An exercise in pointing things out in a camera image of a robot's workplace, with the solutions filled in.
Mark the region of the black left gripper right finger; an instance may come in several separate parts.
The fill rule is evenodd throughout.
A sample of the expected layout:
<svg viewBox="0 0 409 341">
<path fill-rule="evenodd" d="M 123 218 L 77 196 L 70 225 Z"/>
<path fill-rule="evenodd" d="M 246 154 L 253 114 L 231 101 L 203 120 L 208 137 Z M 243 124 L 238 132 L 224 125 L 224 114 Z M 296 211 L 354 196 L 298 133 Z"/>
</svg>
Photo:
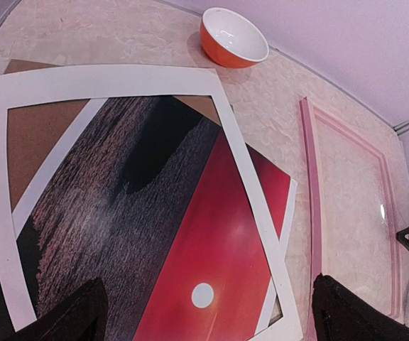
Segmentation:
<svg viewBox="0 0 409 341">
<path fill-rule="evenodd" d="M 319 274 L 312 312 L 318 340 L 409 340 L 409 328 L 378 312 L 340 282 Z"/>
</svg>

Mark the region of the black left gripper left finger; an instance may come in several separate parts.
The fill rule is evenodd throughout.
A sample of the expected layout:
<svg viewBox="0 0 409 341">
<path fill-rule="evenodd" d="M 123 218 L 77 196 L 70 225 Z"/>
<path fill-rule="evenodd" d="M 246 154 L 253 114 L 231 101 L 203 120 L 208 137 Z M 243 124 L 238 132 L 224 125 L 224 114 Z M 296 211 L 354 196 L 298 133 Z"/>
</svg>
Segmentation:
<svg viewBox="0 0 409 341">
<path fill-rule="evenodd" d="M 94 278 L 7 340 L 103 340 L 108 307 L 103 280 Z"/>
</svg>

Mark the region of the red dark sunset photo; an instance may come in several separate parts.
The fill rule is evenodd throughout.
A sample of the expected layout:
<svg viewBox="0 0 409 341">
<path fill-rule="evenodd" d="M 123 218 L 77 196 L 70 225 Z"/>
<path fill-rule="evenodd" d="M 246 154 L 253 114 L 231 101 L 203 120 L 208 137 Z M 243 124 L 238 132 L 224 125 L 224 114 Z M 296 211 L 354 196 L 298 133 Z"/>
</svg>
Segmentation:
<svg viewBox="0 0 409 341">
<path fill-rule="evenodd" d="M 257 340 L 283 312 L 212 100 L 85 100 L 11 206 L 32 323 L 101 278 L 103 340 Z M 295 181 L 249 155 L 288 240 Z M 18 331 L 0 283 L 0 340 Z"/>
</svg>

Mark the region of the white mat board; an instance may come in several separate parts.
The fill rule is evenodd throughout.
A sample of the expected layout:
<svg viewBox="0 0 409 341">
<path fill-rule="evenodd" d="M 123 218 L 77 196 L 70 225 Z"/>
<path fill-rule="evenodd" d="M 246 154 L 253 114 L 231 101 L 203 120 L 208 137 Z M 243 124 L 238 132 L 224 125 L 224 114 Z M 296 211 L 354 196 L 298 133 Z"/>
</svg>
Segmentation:
<svg viewBox="0 0 409 341">
<path fill-rule="evenodd" d="M 7 167 L 7 111 L 74 99 L 178 94 L 210 96 L 219 115 L 254 215 L 283 316 L 257 340 L 300 340 L 302 328 L 268 205 L 224 88 L 212 69 L 161 65 L 73 65 L 0 75 L 0 283 L 16 330 L 35 320 L 16 245 Z"/>
</svg>

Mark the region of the orange white bowl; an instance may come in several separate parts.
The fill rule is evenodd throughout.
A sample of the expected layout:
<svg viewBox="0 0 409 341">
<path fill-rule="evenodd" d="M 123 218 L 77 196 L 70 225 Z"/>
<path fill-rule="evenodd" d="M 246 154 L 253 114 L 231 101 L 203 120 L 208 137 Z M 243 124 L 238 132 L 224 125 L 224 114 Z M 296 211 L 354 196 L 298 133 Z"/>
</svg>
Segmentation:
<svg viewBox="0 0 409 341">
<path fill-rule="evenodd" d="M 212 62 L 232 69 L 262 63 L 269 55 L 262 32 L 242 15 L 222 7 L 202 14 L 200 43 Z"/>
</svg>

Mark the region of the pink wooden picture frame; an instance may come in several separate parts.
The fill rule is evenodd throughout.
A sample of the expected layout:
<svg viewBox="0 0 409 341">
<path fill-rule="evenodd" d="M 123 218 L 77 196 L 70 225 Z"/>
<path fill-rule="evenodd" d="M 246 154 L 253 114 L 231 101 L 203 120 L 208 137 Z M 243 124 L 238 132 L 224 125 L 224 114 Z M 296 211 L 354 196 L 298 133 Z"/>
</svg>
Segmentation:
<svg viewBox="0 0 409 341">
<path fill-rule="evenodd" d="M 300 100 L 310 189 L 311 277 L 330 274 L 400 318 L 393 182 L 375 141 L 307 97 Z"/>
</svg>

